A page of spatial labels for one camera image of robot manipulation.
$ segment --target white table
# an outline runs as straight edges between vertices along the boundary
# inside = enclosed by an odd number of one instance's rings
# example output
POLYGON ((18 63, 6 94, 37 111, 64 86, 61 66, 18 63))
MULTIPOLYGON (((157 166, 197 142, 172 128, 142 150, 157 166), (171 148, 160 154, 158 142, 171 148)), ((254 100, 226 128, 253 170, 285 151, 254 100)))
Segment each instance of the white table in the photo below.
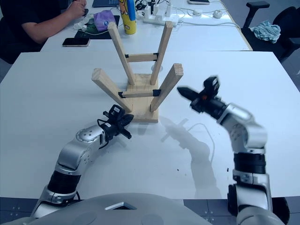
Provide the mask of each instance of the white table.
MULTIPOLYGON (((114 104, 91 81, 93 69, 102 68, 121 88, 126 86, 121 62, 111 60, 117 53, 105 53, 102 59, 98 52, 22 53, 17 59, 0 85, 0 196, 38 198, 63 146, 114 104)), ((300 169, 300 93, 275 56, 167 52, 160 83, 173 63, 184 67, 178 85, 195 90, 202 89, 208 76, 219 75, 222 99, 248 109, 268 131, 273 196, 300 195, 295 179, 300 169)), ((152 63, 132 65, 134 72, 148 73, 152 63)), ((114 138, 86 171, 79 185, 82 198, 122 192, 226 198, 233 169, 229 136, 208 115, 192 111, 177 90, 160 106, 159 123, 130 124, 128 130, 132 139, 114 138)))
MULTIPOLYGON (((224 9, 223 5, 218 2, 213 2, 209 5, 193 5, 188 4, 186 0, 174 0, 173 6, 178 8, 201 9, 203 12, 210 12, 216 9, 224 9)), ((87 0, 89 13, 101 12, 106 8, 92 8, 93 0, 87 0)), ((161 7, 166 7, 165 3, 160 4, 161 7)), ((120 12, 115 8, 112 9, 114 15, 120 15, 120 12)), ((184 14, 177 11, 180 17, 184 14)), ((224 16, 221 19, 212 18, 205 13, 200 17, 191 17, 186 15, 183 20, 193 23, 217 24, 224 22, 232 22, 228 13, 224 11, 224 16)), ((163 26, 144 23, 141 19, 137 19, 137 32, 133 35, 127 35, 124 32, 123 26, 119 27, 119 32, 127 53, 151 53, 157 52, 159 41, 163 32, 163 26)), ((62 43, 66 38, 73 38, 77 31, 73 30, 73 22, 58 34, 50 37, 41 51, 110 51, 114 48, 111 40, 91 40, 88 47, 62 47, 62 43)), ((168 44, 168 51, 249 51, 247 41, 236 27, 229 26, 190 26, 182 25, 173 29, 171 38, 168 44)))

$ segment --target hand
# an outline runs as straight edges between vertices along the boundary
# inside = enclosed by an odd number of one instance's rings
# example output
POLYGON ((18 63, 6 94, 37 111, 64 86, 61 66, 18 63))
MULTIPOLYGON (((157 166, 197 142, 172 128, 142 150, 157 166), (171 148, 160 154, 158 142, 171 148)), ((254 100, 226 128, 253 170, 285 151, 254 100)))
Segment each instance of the hand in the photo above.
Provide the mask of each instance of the hand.
POLYGON ((84 15, 84 2, 86 4, 85 0, 73 1, 70 7, 66 10, 66 13, 71 16, 72 20, 78 19, 84 15))
POLYGON ((83 7, 85 7, 85 6, 86 6, 86 0, 75 0, 75 1, 78 1, 78 2, 80 2, 80 4, 82 4, 82 5, 83 5, 83 7))

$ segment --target blue cloth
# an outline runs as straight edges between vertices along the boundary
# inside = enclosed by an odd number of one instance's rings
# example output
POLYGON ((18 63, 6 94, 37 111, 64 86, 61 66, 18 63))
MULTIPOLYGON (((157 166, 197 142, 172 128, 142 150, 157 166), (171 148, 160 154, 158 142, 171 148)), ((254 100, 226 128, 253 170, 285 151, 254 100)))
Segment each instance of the blue cloth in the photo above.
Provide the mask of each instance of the blue cloth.
POLYGON ((269 20, 261 22, 256 27, 250 27, 250 30, 258 39, 270 41, 273 44, 279 39, 281 31, 278 25, 272 25, 269 20))

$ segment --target silver robot arm segment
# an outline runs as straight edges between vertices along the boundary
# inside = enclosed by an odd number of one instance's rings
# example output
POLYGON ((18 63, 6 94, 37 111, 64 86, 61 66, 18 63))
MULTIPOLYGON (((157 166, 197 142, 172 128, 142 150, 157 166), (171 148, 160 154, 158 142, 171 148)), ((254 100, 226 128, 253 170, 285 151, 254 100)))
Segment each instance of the silver robot arm segment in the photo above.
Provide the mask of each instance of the silver robot arm segment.
POLYGON ((272 213, 270 179, 265 169, 266 130, 247 110, 234 104, 226 105, 217 97, 217 77, 208 78, 203 85, 200 93, 187 87, 177 89, 191 101, 193 110, 209 114, 230 135, 236 183, 228 187, 228 210, 237 216, 239 225, 283 225, 272 213))
POLYGON ((97 125, 78 131, 75 138, 61 150, 50 182, 45 186, 32 217, 40 218, 67 206, 76 195, 80 177, 89 162, 95 160, 99 149, 119 134, 131 138, 124 127, 131 122, 133 115, 125 115, 125 110, 118 105, 104 112, 104 115, 108 121, 98 120, 97 125))

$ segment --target gray floor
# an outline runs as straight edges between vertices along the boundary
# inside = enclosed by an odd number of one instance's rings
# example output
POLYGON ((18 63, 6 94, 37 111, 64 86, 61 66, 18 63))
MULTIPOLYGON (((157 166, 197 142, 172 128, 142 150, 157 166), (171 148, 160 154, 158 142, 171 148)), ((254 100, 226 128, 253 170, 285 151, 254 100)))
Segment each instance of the gray floor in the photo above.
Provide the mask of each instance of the gray floor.
MULTIPOLYGON (((246 7, 247 2, 252 2, 256 0, 222 0, 228 10, 230 15, 233 17, 235 22, 242 27, 244 25, 245 19, 249 12, 249 8, 246 7)), ((270 3, 269 8, 259 9, 252 23, 251 27, 256 26, 262 21, 270 20, 273 23, 275 17, 290 6, 300 7, 300 0, 265 0, 270 3)), ((296 50, 284 63, 283 67, 289 74, 290 78, 293 80, 294 84, 300 91, 300 49, 296 50)))
MULTIPOLYGON (((300 196, 287 197, 286 199, 291 213, 288 225, 298 225, 300 196)), ((0 224, 29 217, 37 201, 37 199, 0 198, 0 224)), ((236 218, 227 211, 227 200, 183 200, 183 203, 213 225, 236 225, 236 218)))

